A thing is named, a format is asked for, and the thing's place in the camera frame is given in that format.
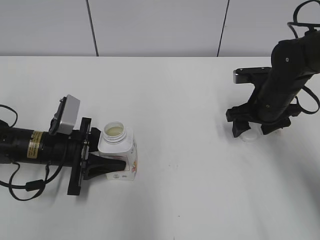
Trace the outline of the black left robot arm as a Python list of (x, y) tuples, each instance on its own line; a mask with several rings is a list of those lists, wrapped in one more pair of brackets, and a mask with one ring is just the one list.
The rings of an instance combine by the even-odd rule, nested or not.
[(126, 162), (122, 159), (105, 158), (98, 155), (98, 143), (101, 131), (91, 127), (90, 118), (82, 118), (80, 128), (66, 135), (48, 131), (36, 131), (9, 127), (2, 123), (0, 129), (1, 164), (21, 163), (45, 165), (43, 179), (29, 181), (24, 185), (14, 185), (11, 177), (1, 186), (8, 188), (17, 199), (14, 190), (35, 191), (34, 197), (40, 196), (47, 184), (52, 182), (63, 167), (71, 169), (67, 194), (78, 196), (83, 180), (123, 171)]

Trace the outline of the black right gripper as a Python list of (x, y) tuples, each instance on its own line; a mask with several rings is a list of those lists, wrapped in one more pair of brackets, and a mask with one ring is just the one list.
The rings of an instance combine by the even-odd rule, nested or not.
[(261, 124), (263, 135), (268, 135), (276, 130), (287, 128), (291, 125), (290, 117), (297, 117), (302, 111), (297, 104), (289, 104), (280, 113), (266, 107), (260, 108), (249, 102), (234, 106), (226, 111), (226, 119), (232, 123), (232, 134), (238, 138), (242, 133), (251, 129), (249, 122)]

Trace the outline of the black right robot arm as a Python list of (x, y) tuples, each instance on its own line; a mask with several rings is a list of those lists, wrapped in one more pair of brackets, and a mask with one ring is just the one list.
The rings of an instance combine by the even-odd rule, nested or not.
[(233, 71), (235, 84), (253, 84), (248, 101), (226, 111), (235, 138), (258, 123), (264, 135), (291, 125), (290, 117), (300, 113), (314, 114), (297, 102), (300, 90), (319, 103), (319, 98), (306, 87), (307, 81), (320, 72), (320, 32), (307, 31), (303, 37), (282, 40), (272, 50), (270, 67), (238, 68)]

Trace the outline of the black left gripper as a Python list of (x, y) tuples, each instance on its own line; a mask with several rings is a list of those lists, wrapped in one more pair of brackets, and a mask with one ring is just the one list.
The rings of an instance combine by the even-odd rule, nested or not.
[[(70, 135), (57, 133), (46, 134), (42, 142), (41, 159), (51, 165), (58, 166), (56, 171), (45, 184), (52, 182), (62, 170), (62, 167), (70, 167), (67, 194), (78, 196), (81, 192), (82, 176), (84, 180), (105, 175), (108, 173), (124, 171), (126, 162), (119, 159), (105, 158), (92, 154), (98, 151), (101, 131), (91, 128), (91, 118), (83, 117), (79, 130), (73, 130)], [(89, 149), (88, 159), (82, 175), (83, 162), (86, 160), (86, 151)]]

